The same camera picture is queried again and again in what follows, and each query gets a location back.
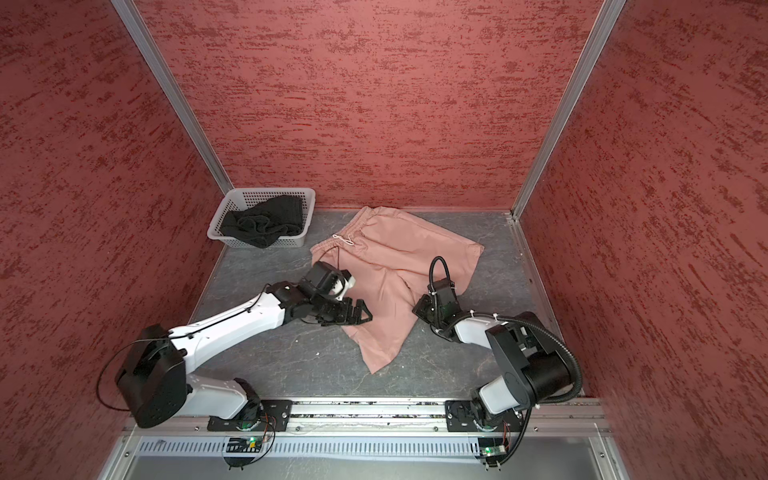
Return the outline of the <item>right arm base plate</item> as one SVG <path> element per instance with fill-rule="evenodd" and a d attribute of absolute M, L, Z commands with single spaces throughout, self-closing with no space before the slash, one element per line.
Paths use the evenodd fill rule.
<path fill-rule="evenodd" d="M 492 414 L 478 399 L 447 400 L 444 406 L 449 432 L 519 432 L 523 425 L 522 415 L 514 410 Z"/>

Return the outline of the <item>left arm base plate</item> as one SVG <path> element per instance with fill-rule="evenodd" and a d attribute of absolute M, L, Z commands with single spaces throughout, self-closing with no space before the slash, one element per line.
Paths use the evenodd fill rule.
<path fill-rule="evenodd" d="M 284 432 L 290 419 L 291 400 L 249 401 L 233 418 L 211 416 L 207 424 L 210 432 Z"/>

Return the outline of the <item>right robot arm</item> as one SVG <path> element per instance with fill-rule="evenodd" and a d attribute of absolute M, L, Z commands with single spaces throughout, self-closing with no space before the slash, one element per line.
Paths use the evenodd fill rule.
<path fill-rule="evenodd" d="M 448 342 L 488 349 L 500 371 L 468 401 L 447 403 L 451 429 L 494 431 L 537 405 L 567 402 L 582 390 L 575 355 L 532 312 L 502 316 L 463 310 L 448 288 L 424 294 L 412 313 Z"/>

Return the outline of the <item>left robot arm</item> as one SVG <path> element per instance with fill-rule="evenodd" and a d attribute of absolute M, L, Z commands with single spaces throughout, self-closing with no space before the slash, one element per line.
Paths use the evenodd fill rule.
<path fill-rule="evenodd" d="M 270 420 L 259 395 L 243 379 L 198 375 L 204 363 L 261 333 L 294 320 L 319 326 L 358 326 L 374 316 L 348 291 L 347 270 L 317 262 L 297 283 L 264 286 L 253 299 L 205 320 L 173 329 L 145 328 L 129 347 L 115 383 L 137 426 L 157 427 L 175 417 L 207 417 L 235 431 Z"/>

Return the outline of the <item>pink shorts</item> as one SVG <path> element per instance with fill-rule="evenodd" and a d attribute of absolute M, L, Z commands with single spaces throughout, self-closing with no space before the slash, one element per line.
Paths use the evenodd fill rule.
<path fill-rule="evenodd" d="M 312 261 L 348 270 L 350 290 L 363 300 L 373 320 L 346 326 L 374 374 L 389 365 L 417 322 L 412 313 L 427 293 L 432 260 L 443 257 L 459 295 L 473 277 L 484 246 L 410 213 L 364 207 L 339 232 L 311 248 Z"/>

